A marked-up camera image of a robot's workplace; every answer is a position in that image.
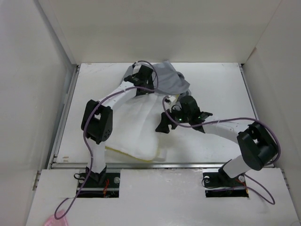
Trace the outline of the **grey pillowcase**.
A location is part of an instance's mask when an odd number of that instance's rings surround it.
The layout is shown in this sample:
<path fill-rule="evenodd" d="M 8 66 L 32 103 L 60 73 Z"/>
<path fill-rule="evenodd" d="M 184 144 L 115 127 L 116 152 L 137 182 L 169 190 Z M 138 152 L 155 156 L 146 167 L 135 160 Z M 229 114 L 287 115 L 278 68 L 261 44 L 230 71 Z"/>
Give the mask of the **grey pillowcase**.
<path fill-rule="evenodd" d="M 166 60 L 155 64 L 145 60 L 139 60 L 137 62 L 154 70 L 152 78 L 155 93 L 180 96 L 191 94 L 190 83 L 186 81 L 181 72 L 174 68 L 170 61 Z M 122 80 L 128 76 L 135 77 L 136 73 L 133 73 L 132 66 L 129 66 L 123 75 Z"/>

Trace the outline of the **white pillow yellow edge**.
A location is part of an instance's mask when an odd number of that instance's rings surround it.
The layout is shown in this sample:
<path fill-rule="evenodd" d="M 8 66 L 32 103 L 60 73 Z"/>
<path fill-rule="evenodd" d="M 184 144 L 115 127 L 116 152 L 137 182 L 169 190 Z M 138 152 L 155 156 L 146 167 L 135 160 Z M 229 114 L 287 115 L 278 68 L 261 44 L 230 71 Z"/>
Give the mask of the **white pillow yellow edge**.
<path fill-rule="evenodd" d="M 157 133 L 162 95 L 135 97 L 113 115 L 113 131 L 105 142 L 107 163 L 226 162 L 240 154 L 239 147 L 222 137 L 177 127 Z"/>

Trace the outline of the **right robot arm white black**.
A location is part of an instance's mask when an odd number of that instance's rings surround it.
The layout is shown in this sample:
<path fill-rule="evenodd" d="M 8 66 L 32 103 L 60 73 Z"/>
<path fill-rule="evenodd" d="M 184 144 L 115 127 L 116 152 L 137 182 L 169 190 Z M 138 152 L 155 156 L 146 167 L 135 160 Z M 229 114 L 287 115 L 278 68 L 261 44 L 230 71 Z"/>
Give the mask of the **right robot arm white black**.
<path fill-rule="evenodd" d="M 242 184 L 249 170 L 260 171 L 277 161 L 281 154 L 275 134 L 264 123 L 253 118 L 219 119 L 214 114 L 201 111 L 195 98 L 184 96 L 180 100 L 165 96 L 163 113 L 156 132 L 168 134 L 178 126 L 192 128 L 236 143 L 240 155 L 227 161 L 216 172 L 205 172 L 206 188 L 236 187 Z"/>

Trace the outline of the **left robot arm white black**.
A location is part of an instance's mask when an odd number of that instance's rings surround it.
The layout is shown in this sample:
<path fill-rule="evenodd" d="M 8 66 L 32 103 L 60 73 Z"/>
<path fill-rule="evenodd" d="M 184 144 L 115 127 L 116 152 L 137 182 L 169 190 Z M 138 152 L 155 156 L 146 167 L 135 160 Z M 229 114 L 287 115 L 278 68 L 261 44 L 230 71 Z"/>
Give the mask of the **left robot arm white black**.
<path fill-rule="evenodd" d="M 141 95 L 154 93 L 154 67 L 141 65 L 137 72 L 126 76 L 108 96 L 89 100 L 86 104 L 81 129 L 84 143 L 90 154 L 86 166 L 86 180 L 99 187 L 105 183 L 106 162 L 104 142 L 113 130 L 113 113 L 126 101 Z"/>

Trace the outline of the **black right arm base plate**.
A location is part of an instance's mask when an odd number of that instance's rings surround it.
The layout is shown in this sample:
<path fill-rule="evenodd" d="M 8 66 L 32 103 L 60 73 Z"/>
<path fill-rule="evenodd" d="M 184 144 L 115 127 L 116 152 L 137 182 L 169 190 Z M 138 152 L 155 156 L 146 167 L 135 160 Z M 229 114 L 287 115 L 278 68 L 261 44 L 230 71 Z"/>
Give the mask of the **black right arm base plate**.
<path fill-rule="evenodd" d="M 205 188 L 206 198 L 249 197 L 243 174 L 230 178 L 217 171 L 204 171 L 202 186 Z"/>

